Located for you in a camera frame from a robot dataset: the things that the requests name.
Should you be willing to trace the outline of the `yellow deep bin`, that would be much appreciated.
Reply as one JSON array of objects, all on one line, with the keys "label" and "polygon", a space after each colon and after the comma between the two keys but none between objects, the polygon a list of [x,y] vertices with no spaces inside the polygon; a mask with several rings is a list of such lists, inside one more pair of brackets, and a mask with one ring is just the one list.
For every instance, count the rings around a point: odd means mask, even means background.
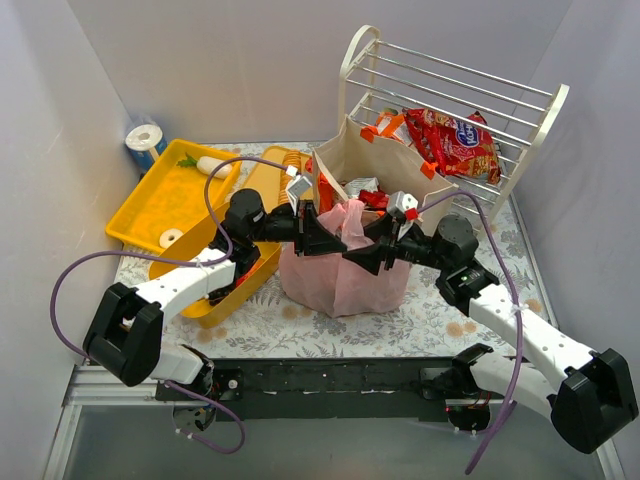
[{"label": "yellow deep bin", "polygon": [[[214,221],[207,216],[174,241],[160,254],[160,257],[190,261],[214,239],[216,230]],[[226,297],[220,298],[214,305],[205,299],[198,300],[183,309],[180,314],[183,317],[195,319],[203,328],[210,328],[237,311],[278,268],[281,245],[258,242],[256,246],[260,251],[258,261],[236,282],[235,288]]]}]

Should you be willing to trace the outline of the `beige paper grocery bag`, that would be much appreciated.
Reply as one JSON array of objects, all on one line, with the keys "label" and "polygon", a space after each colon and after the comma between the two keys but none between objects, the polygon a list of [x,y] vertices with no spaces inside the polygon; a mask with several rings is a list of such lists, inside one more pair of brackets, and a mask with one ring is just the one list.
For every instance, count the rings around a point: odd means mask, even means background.
[{"label": "beige paper grocery bag", "polygon": [[439,174],[427,177],[422,171],[423,159],[400,142],[376,137],[361,137],[361,126],[345,116],[338,135],[313,149],[312,178],[314,204],[319,206],[320,179],[331,187],[330,201],[345,202],[348,196],[342,184],[356,178],[375,177],[382,191],[391,195],[403,191],[413,195],[420,205],[437,204],[420,214],[420,226],[432,235],[445,216],[452,200],[445,196],[457,187]]}]

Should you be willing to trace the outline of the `pink plastic grocery bag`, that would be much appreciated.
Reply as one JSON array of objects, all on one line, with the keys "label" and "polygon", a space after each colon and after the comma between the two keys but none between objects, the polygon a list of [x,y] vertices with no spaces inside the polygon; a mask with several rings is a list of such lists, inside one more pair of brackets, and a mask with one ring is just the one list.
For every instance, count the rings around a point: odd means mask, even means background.
[{"label": "pink plastic grocery bag", "polygon": [[404,301],[411,265],[397,261],[373,275],[340,254],[298,256],[291,243],[282,247],[279,275],[293,301],[332,318],[385,313]]}]

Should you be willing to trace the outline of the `white radish toy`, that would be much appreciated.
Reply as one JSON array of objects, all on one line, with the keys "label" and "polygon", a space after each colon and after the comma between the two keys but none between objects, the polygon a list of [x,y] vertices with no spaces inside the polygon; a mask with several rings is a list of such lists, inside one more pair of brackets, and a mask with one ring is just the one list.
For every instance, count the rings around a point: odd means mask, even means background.
[{"label": "white radish toy", "polygon": [[195,158],[189,154],[179,160],[177,166],[181,168],[195,168],[198,172],[206,176],[214,172],[214,177],[218,179],[226,179],[232,170],[230,164],[223,165],[223,161],[220,159],[211,156]]}]

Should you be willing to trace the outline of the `cream metal shelf rack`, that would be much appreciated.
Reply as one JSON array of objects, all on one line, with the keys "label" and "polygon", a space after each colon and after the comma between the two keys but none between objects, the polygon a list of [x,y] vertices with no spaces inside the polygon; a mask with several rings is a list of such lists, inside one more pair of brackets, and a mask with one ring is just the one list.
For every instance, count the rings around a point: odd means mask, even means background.
[{"label": "cream metal shelf rack", "polygon": [[494,219],[537,158],[567,100],[570,88],[545,90],[439,58],[385,40],[378,28],[360,27],[339,70],[338,114],[362,127],[375,124],[384,109],[425,108],[469,122],[494,142],[501,178],[456,174],[452,181],[474,193]]}]

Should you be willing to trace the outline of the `yellow flat tray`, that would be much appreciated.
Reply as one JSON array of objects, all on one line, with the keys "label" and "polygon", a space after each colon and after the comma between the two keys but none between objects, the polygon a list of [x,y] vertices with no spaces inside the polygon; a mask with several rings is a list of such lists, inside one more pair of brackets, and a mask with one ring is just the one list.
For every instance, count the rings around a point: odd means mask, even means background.
[{"label": "yellow flat tray", "polygon": [[[284,157],[291,151],[298,151],[300,153],[301,167],[306,171],[306,163],[311,159],[311,154],[301,148],[286,145],[270,145],[265,147],[262,152],[244,148],[242,154],[245,156],[260,157],[281,164]],[[260,193],[266,211],[270,212],[278,205],[280,183],[281,171],[279,169],[253,161],[243,162],[240,169],[240,176],[236,184],[232,187],[231,193],[227,195],[227,200],[239,189],[254,189]]]}]

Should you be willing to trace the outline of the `red snack bag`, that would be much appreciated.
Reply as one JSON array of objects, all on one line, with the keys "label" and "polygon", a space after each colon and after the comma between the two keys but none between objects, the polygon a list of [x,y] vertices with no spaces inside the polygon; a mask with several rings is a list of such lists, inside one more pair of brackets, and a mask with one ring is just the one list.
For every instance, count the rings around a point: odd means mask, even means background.
[{"label": "red snack bag", "polygon": [[466,121],[427,108],[404,109],[403,117],[412,144],[423,158],[420,171],[427,178],[438,173],[499,183],[501,170],[493,138],[472,124],[486,125],[478,111]]}]

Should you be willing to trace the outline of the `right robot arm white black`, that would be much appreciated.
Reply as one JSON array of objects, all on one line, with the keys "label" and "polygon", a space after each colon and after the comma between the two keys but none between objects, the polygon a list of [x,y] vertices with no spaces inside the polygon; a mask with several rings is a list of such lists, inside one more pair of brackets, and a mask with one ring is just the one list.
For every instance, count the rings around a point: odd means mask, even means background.
[{"label": "right robot arm white black", "polygon": [[516,366],[486,346],[456,356],[452,376],[460,390],[499,393],[547,418],[571,447],[592,453],[634,421],[639,408],[629,366],[613,349],[597,352],[557,330],[526,306],[475,258],[470,222],[443,217],[432,236],[412,227],[402,237],[379,237],[343,257],[371,274],[405,261],[439,271],[443,299],[513,346]]}]

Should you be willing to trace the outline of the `orange snack packet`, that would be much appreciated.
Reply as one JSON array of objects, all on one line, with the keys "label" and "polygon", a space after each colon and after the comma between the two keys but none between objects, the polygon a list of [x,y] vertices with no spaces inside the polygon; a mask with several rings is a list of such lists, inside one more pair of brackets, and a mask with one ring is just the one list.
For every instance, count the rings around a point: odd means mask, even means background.
[{"label": "orange snack packet", "polygon": [[404,127],[404,116],[395,109],[385,108],[378,115],[374,125],[374,134],[406,144]]}]

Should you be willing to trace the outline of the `yellow rectangular tray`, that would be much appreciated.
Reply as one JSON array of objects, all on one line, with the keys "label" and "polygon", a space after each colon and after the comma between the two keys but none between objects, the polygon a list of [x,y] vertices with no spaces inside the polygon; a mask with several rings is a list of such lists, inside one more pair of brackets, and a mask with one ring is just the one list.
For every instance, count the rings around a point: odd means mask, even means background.
[{"label": "yellow rectangular tray", "polygon": [[182,139],[171,141],[105,227],[105,233],[126,245],[153,253],[169,246],[164,235],[186,233],[209,215],[204,201],[207,176],[196,162],[201,157],[224,161],[235,157]]}]

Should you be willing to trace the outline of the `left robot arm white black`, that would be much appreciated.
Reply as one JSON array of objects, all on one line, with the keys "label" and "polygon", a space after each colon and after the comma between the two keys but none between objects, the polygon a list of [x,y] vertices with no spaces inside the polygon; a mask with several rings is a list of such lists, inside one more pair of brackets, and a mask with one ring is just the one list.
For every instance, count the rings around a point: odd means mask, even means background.
[{"label": "left robot arm white black", "polygon": [[261,242],[290,243],[306,256],[347,249],[319,222],[312,201],[267,212],[257,191],[241,189],[214,239],[187,265],[134,287],[116,283],[106,290],[84,351],[127,386],[148,378],[193,383],[206,360],[188,347],[163,345],[164,323],[200,300],[226,298],[258,262]]}]

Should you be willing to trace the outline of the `white red chips bag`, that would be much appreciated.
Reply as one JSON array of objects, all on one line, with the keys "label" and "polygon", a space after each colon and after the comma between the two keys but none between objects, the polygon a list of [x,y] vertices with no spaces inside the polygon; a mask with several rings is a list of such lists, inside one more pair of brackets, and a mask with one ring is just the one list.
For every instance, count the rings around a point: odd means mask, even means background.
[{"label": "white red chips bag", "polygon": [[[382,211],[387,208],[389,195],[380,189],[376,177],[356,178],[342,185],[342,188],[347,199],[361,201],[367,210]],[[330,211],[337,203],[343,202],[324,174],[318,177],[318,194],[320,213]]]}]

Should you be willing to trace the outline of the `tissue roll blue pack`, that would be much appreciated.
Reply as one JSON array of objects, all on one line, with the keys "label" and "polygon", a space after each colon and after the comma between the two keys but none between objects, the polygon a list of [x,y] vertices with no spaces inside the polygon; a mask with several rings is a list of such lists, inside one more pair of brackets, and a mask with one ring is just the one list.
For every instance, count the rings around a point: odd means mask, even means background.
[{"label": "tissue roll blue pack", "polygon": [[163,130],[154,122],[132,128],[124,144],[142,172],[147,172],[155,164],[168,145]]}]

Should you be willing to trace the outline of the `row of round crackers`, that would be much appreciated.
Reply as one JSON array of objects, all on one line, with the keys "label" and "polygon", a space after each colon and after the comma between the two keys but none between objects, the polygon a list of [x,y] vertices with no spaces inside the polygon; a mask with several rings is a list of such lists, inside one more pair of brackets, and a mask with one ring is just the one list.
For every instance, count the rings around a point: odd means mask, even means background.
[{"label": "row of round crackers", "polygon": [[301,153],[297,150],[290,150],[283,157],[282,166],[284,170],[280,175],[278,205],[285,205],[289,202],[286,188],[290,180],[292,180],[299,172],[301,167]]}]

